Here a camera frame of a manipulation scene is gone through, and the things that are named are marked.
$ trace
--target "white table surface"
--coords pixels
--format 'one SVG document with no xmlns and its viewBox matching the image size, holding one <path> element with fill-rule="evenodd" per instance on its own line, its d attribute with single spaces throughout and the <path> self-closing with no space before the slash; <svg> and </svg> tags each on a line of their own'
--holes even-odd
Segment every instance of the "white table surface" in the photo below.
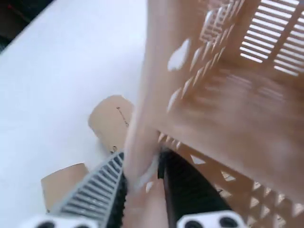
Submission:
<svg viewBox="0 0 304 228">
<path fill-rule="evenodd" d="M 145 0 L 56 0 L 0 55 L 0 226 L 44 213 L 40 180 L 105 155 L 93 108 L 136 99 Z"/>
</svg>

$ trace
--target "cardboard piece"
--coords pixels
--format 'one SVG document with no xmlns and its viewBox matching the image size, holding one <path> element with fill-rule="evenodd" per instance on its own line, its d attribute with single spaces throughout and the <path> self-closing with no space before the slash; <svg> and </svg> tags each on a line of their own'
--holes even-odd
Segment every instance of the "cardboard piece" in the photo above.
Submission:
<svg viewBox="0 0 304 228">
<path fill-rule="evenodd" d="M 83 163 L 58 170 L 41 180 L 47 211 L 71 191 L 88 174 Z"/>
<path fill-rule="evenodd" d="M 133 105 L 121 95 L 113 95 L 97 105 L 89 118 L 89 126 L 111 153 L 124 147 Z"/>
</svg>

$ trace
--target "cardboard tube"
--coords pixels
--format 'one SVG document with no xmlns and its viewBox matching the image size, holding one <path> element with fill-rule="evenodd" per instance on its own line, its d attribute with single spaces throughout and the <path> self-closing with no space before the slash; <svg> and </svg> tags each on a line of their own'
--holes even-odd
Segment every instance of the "cardboard tube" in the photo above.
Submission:
<svg viewBox="0 0 304 228">
<path fill-rule="evenodd" d="M 48 211 L 88 174 L 83 163 L 58 170 L 41 180 L 45 205 Z"/>
</svg>

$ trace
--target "beige plastic basket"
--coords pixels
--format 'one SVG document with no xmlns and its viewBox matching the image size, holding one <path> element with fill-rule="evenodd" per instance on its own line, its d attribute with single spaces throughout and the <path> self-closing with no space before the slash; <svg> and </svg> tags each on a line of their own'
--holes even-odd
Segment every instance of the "beige plastic basket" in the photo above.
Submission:
<svg viewBox="0 0 304 228">
<path fill-rule="evenodd" d="M 184 144 L 249 224 L 303 227 L 303 72 L 304 2 L 149 0 L 128 175 Z"/>
</svg>

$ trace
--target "screw hole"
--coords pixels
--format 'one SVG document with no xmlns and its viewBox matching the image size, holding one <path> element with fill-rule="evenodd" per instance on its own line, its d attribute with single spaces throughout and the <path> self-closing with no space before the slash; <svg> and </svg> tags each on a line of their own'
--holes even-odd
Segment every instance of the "screw hole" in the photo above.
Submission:
<svg viewBox="0 0 304 228">
<path fill-rule="evenodd" d="M 189 221 L 185 224 L 185 228 L 203 228 L 203 226 L 197 221 Z"/>
<path fill-rule="evenodd" d="M 233 218 L 223 217 L 219 221 L 223 228 L 236 228 L 238 227 L 237 222 Z"/>
<path fill-rule="evenodd" d="M 54 228 L 55 224 L 51 221 L 43 222 L 39 224 L 36 228 Z"/>
</svg>

